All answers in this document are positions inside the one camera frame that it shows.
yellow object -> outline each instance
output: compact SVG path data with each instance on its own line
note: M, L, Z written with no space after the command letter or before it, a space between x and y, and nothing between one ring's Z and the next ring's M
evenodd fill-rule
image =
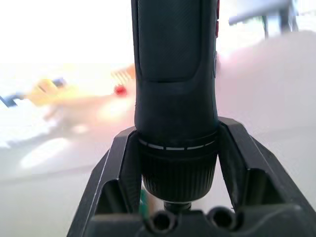
M43 79L24 98L29 99L36 106L43 106L63 104L86 96L92 95L79 90L75 86L63 85L57 87L52 80Z
M135 80L135 66L130 65L122 70L111 72L110 78L114 85L127 85L129 81ZM97 95L93 90L86 87L80 89L77 86L63 84L56 86L50 79L42 79L30 93L23 96L24 99L29 99L36 106L44 105L65 105L90 102L96 98L103 98L105 95Z

blurred background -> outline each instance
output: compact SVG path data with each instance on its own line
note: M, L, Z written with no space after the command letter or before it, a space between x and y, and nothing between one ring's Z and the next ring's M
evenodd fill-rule
M295 30L316 32L315 0L222 0L218 70L230 55L264 41L267 32L272 38L288 31L280 25L285 11L289 21L295 16ZM239 20L229 24L232 18ZM0 3L0 96L28 94L43 79L63 78L79 95L92 98L43 106L16 100L10 108L0 101L1 236L65 236L91 170L113 137L133 125L134 78L126 74L133 64L131 28L129 0ZM123 97L116 93L122 83ZM281 157L282 147L273 152ZM223 185L216 175L212 190L219 195L209 193L194 208L230 205Z

red object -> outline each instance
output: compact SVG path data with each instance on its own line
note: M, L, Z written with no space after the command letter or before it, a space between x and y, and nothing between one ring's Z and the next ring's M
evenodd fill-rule
M216 7L217 20L219 19L219 1L220 0L217 0L217 7Z
M215 31L215 36L218 37L218 28L219 28L219 25L218 25L218 21L216 22L216 31Z
M114 88L114 93L116 95L119 95L119 96L125 96L127 95L127 90L125 88L125 86L123 85L117 85L115 88Z

gray furniture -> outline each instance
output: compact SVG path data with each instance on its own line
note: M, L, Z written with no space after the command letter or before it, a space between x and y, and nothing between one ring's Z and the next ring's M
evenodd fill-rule
M231 0L236 13L229 18L229 24L237 24L254 17L262 17L265 36L297 31L297 0Z

yellow toy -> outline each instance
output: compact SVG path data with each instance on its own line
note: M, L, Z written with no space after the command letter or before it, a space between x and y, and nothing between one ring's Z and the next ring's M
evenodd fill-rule
M126 95L125 85L129 80L135 78L134 64L123 70L112 72L111 78L116 80L114 93L117 95ZM0 97L0 100L7 107L13 107L16 106L14 102L16 99L28 99L36 106L44 106L77 104L95 98L100 98L100 96L84 91L77 86L66 84L63 78L61 78L55 80L42 79L29 93L16 93L5 98Z

